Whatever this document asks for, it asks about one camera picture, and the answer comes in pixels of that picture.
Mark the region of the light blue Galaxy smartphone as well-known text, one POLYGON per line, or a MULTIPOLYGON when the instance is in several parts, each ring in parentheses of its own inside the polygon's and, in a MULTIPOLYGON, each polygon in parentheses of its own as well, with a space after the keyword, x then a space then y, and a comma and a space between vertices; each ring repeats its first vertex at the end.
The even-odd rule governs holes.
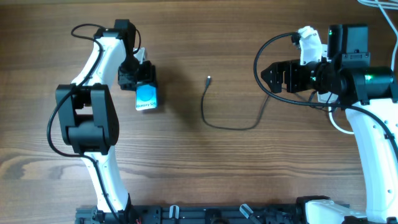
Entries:
POLYGON ((150 110, 157 107, 157 89, 152 85, 142 85, 136 89, 136 110, 150 110))

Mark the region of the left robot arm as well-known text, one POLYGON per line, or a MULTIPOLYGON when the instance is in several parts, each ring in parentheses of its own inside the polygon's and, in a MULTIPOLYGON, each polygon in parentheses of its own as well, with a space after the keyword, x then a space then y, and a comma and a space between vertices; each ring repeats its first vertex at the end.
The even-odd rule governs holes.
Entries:
POLYGON ((55 91, 57 105, 47 125, 50 148, 63 157, 78 157, 86 165, 95 188, 94 208, 76 211, 77 223, 139 223, 131 198, 119 173, 115 145, 119 120, 110 89, 136 94, 138 111, 155 109, 155 65, 141 46, 141 34, 128 19, 112 28, 98 25, 93 51, 81 73, 55 91))

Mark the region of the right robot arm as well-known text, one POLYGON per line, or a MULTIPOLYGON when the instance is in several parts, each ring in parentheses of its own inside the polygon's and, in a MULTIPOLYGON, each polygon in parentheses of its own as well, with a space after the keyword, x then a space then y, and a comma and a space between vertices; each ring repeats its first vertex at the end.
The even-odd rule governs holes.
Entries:
POLYGON ((309 26, 289 33, 289 37, 300 49, 300 58, 255 71, 257 84, 275 99, 282 90, 336 95, 336 101, 308 102, 308 106, 345 111, 366 186, 362 212, 324 196, 299 198, 300 223, 396 223, 397 80, 391 68, 370 65, 367 25, 332 25, 326 45, 309 26))

